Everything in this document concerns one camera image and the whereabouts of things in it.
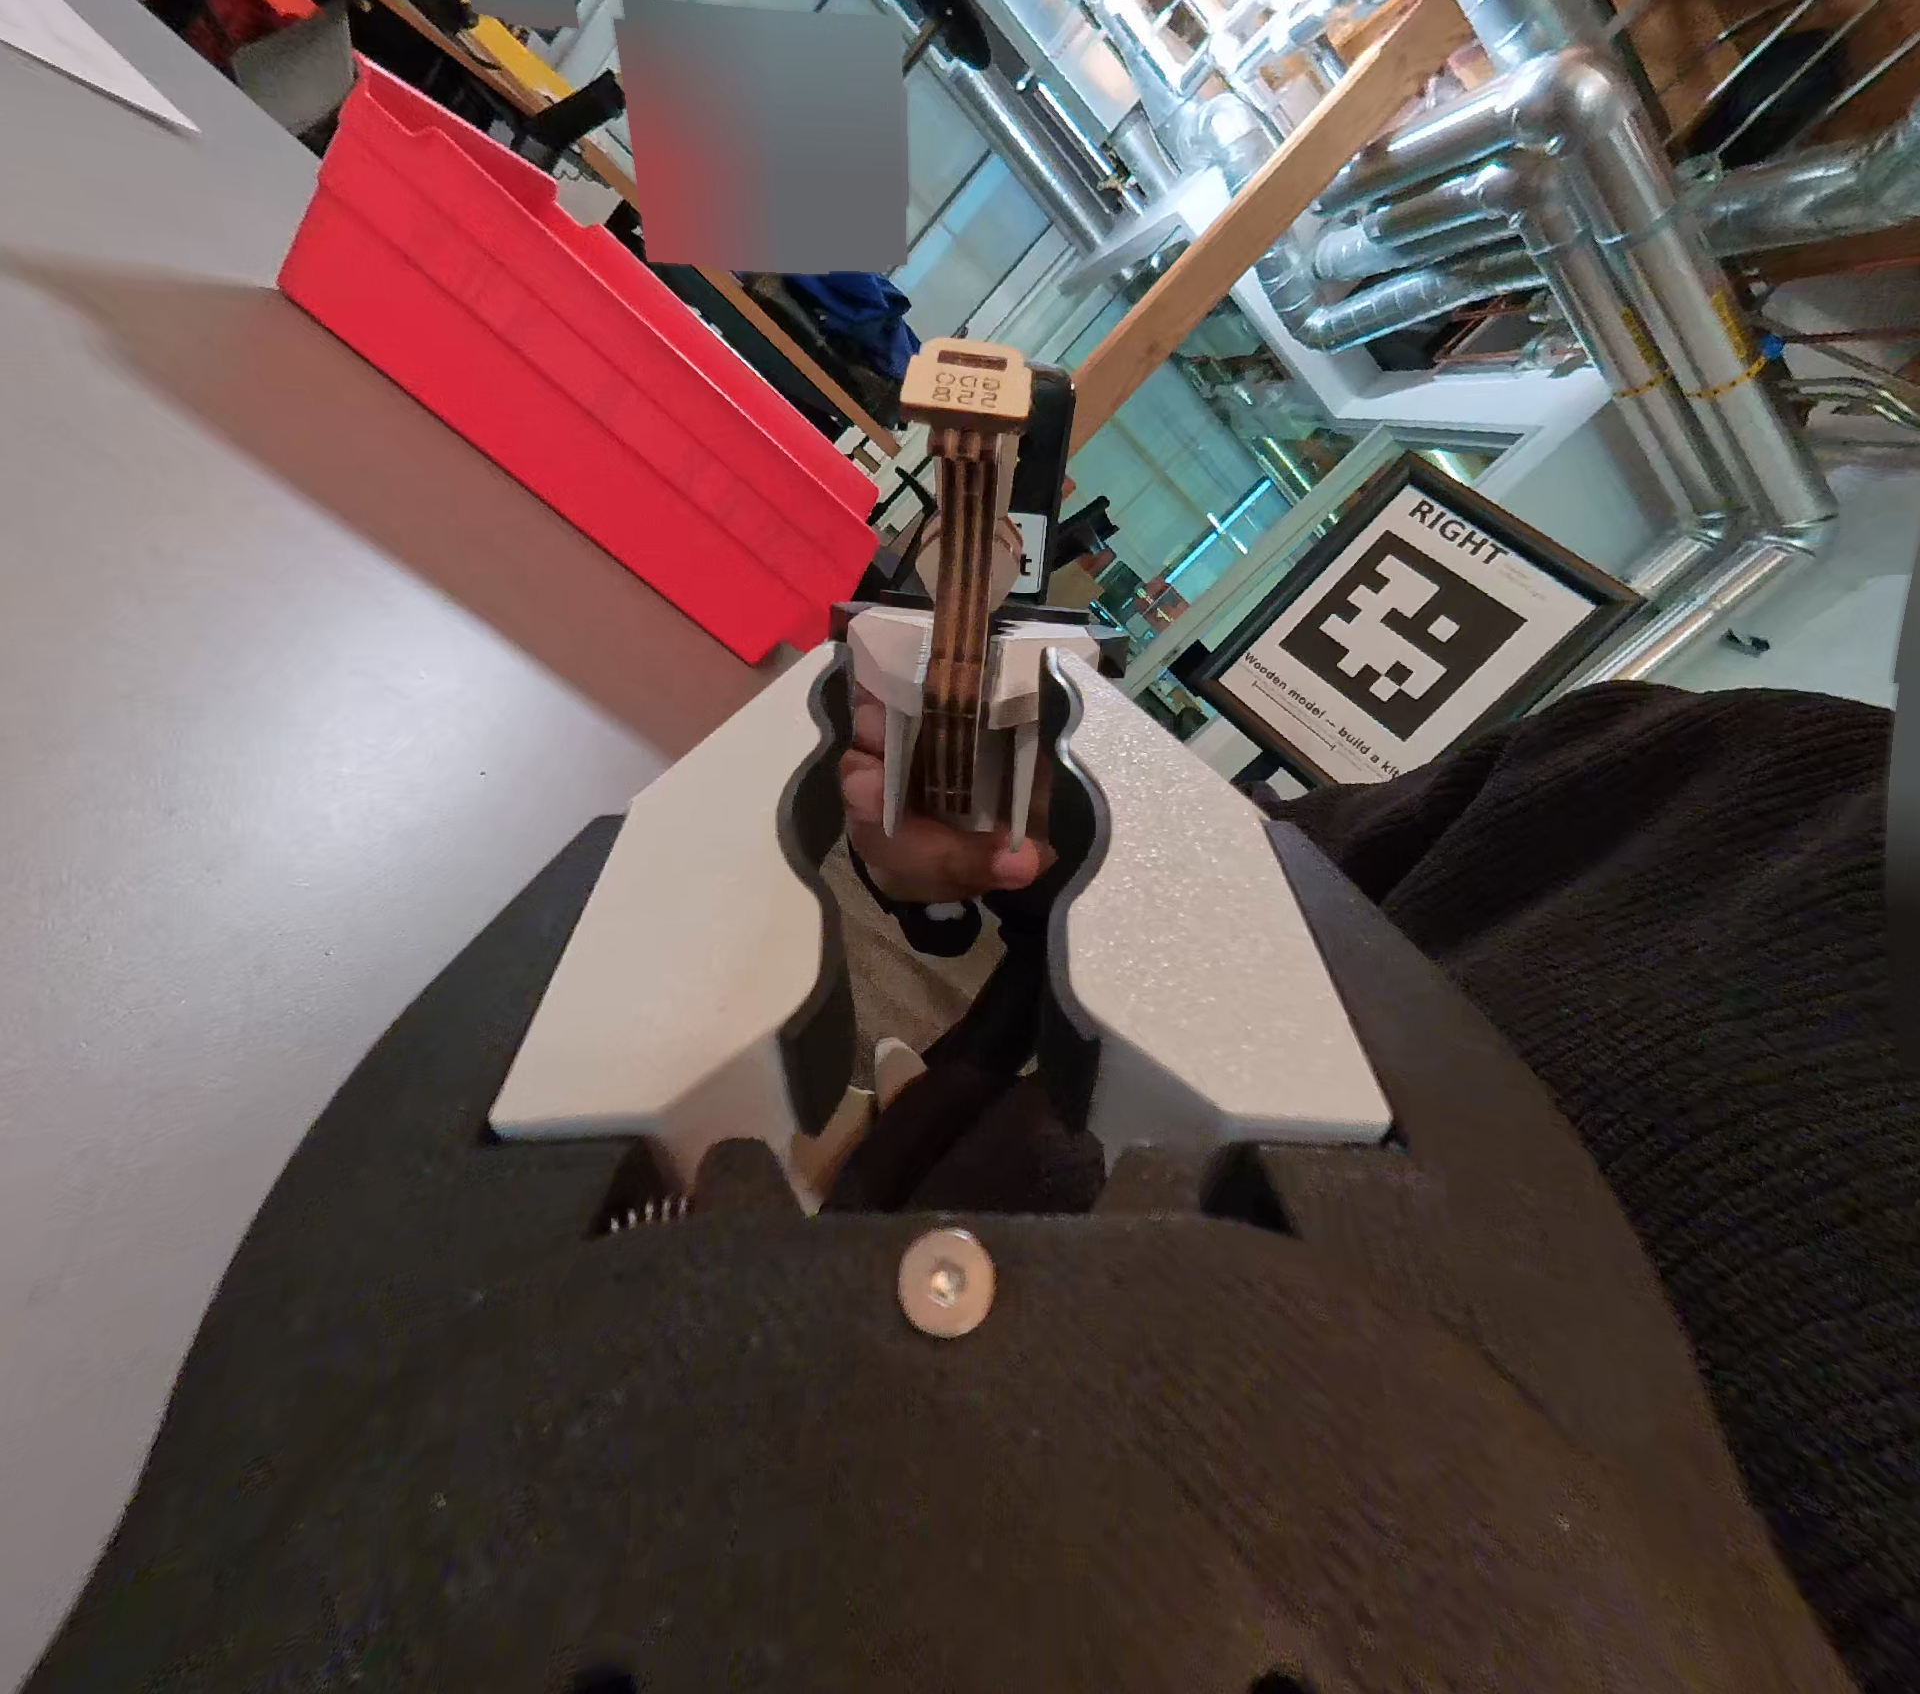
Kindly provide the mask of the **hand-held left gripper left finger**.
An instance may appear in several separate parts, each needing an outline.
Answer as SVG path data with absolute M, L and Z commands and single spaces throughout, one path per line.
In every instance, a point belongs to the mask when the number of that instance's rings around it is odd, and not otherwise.
M 845 649 L 821 646 L 629 804 L 489 1108 L 489 1131 L 641 1138 L 676 1193 L 712 1148 L 798 1171 L 857 1021 L 824 860 L 845 833 Z

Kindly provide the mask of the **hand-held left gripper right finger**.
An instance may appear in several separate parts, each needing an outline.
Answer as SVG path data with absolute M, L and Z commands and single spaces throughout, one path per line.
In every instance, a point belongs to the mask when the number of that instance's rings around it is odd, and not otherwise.
M 1105 1155 L 1378 1148 L 1392 1106 L 1261 810 L 1075 651 L 1042 654 L 1051 1062 Z

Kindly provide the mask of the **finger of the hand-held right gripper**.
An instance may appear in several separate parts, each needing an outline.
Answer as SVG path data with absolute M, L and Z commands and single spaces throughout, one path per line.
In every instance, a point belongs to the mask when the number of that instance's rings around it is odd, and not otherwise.
M 930 667 L 933 613 L 847 613 L 845 646 L 855 688 L 872 697 L 880 720 L 884 825 L 906 813 L 936 817 L 930 790 Z
M 979 729 L 979 828 L 1021 846 L 1041 770 L 1041 681 L 1051 651 L 1101 661 L 1087 615 L 1004 619 L 990 627 L 988 713 Z

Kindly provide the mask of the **small wooden model assembly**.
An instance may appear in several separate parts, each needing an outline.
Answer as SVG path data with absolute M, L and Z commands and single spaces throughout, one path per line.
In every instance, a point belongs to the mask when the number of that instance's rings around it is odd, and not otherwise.
M 936 531 L 917 701 L 889 708 L 891 822 L 910 804 L 970 829 L 990 697 L 990 622 L 1021 568 L 1021 531 L 1007 531 L 1007 495 L 1029 428 L 1033 372 L 997 340 L 942 336 L 906 364 L 900 411 L 929 428 Z

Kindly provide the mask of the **person's right hand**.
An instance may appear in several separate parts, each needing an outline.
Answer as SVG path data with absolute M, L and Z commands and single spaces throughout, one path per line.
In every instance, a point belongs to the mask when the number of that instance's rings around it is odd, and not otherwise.
M 905 813 L 884 829 L 884 757 L 847 749 L 838 757 L 845 829 L 879 892 L 906 908 L 949 908 L 988 892 L 1029 890 L 1052 867 L 1042 840 L 1011 845 L 1007 829 L 956 829 Z

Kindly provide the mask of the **blue cloth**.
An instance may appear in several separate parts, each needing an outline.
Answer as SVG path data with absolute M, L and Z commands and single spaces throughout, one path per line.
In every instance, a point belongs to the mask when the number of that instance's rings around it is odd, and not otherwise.
M 868 367 L 884 383 L 905 382 L 925 340 L 906 323 L 910 300 L 891 279 L 827 272 L 783 274 L 778 280 L 827 351 Z

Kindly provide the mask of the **wooden ceiling beam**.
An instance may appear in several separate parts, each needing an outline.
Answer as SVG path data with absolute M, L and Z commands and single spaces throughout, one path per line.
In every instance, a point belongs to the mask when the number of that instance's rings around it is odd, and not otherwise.
M 1332 178 L 1403 115 L 1427 81 L 1470 41 L 1458 0 L 1414 0 L 1358 67 L 1329 93 L 1165 267 L 1073 373 L 1071 453 L 1083 449 L 1115 411 L 1211 314 L 1234 280 L 1293 232 Z

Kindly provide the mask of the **framed marker sign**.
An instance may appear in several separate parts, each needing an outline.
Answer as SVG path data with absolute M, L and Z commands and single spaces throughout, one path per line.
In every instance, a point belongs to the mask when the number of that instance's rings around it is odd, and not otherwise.
M 1371 789 L 1528 714 L 1644 609 L 1621 579 L 1396 457 L 1178 676 L 1308 789 Z

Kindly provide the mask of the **red plastic bin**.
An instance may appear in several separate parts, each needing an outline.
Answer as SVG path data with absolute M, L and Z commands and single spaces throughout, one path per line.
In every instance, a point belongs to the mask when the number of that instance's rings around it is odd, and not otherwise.
M 550 171 L 354 87 L 280 290 L 741 661 L 817 649 L 874 482 Z

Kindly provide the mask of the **white paper sheet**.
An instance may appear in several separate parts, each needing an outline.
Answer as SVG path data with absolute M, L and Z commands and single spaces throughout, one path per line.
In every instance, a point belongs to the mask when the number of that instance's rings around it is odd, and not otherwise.
M 183 136 L 200 122 L 117 52 L 68 0 L 3 0 L 3 47 Z

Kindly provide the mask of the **silver duct pipes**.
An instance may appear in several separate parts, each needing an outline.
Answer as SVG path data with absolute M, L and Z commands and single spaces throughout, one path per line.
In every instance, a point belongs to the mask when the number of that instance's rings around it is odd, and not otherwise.
M 1645 649 L 1607 661 L 1645 673 L 1808 561 L 1833 518 L 1719 254 L 1914 228 L 1916 114 L 1682 181 L 1597 0 L 1458 6 L 1501 76 L 1349 159 L 1316 201 L 1352 238 L 1283 235 L 1261 290 L 1297 346 L 1336 354 L 1546 286 L 1674 512 L 1629 574 Z

